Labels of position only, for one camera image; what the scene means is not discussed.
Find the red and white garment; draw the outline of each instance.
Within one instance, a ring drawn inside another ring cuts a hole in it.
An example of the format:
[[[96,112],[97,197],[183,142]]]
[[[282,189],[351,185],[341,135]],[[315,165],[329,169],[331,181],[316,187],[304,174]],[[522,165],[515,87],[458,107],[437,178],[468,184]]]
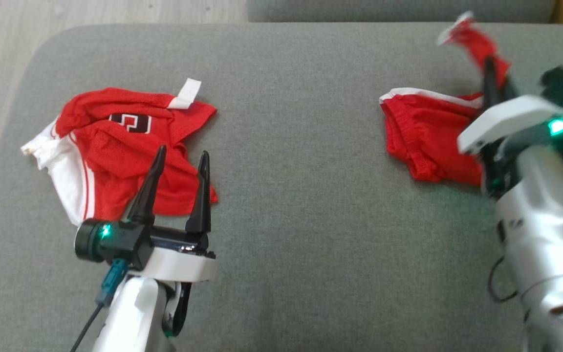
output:
[[[496,54],[492,40],[474,26],[472,13],[465,13],[440,34],[438,44],[455,44],[469,52],[483,72],[484,60],[492,56],[498,86],[505,82],[509,63]],[[379,98],[386,115],[386,150],[408,165],[415,180],[447,179],[479,186],[481,167],[475,158],[457,149],[457,137],[478,116],[481,93],[449,96],[425,89],[395,88]]]
[[[154,212],[187,215],[198,180],[183,140],[217,111],[195,102],[200,87],[188,78],[177,96],[120,88],[80,94],[22,152],[35,156],[38,169],[47,167],[69,220],[79,225],[120,219],[166,145]],[[213,189],[211,198],[217,202]]]

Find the wooden floor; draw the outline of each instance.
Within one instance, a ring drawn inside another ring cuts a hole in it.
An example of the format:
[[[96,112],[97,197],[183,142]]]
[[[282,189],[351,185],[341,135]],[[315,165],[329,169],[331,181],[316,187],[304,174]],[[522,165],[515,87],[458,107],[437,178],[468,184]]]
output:
[[[54,34],[86,24],[209,22],[246,22],[244,0],[0,0],[0,138],[25,67]]]

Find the green light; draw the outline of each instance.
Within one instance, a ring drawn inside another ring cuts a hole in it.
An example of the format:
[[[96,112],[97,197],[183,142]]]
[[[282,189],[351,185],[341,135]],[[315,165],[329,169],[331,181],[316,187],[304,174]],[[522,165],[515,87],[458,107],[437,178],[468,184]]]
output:
[[[549,130],[552,136],[563,132],[563,120],[557,118],[549,122]]]
[[[101,230],[101,239],[104,239],[107,236],[110,236],[111,234],[112,234],[112,225],[110,223],[103,225],[103,230]]]

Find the gray ottoman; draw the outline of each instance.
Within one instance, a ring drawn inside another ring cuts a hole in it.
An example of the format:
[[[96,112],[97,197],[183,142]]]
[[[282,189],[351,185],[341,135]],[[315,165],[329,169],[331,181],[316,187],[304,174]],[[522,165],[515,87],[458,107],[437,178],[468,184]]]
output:
[[[470,187],[414,182],[385,153],[381,94],[480,86],[462,50],[435,47],[447,25],[111,25],[51,39],[0,144],[0,351],[68,350],[108,268],[76,259],[49,175],[19,147],[78,93],[176,93],[186,77],[218,108],[187,145],[193,163],[204,149],[212,159],[220,270],[194,285],[179,350],[517,350],[518,302],[485,292],[500,255],[490,203]],[[563,64],[563,26],[484,29],[521,93]]]

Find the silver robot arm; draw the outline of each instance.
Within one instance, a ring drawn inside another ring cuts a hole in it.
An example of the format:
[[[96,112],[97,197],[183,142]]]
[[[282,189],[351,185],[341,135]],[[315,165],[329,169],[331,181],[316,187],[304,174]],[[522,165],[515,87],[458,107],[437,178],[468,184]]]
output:
[[[563,352],[563,109],[536,96],[485,107],[458,147],[480,157],[483,191],[496,201],[505,263],[525,313],[523,350]]]

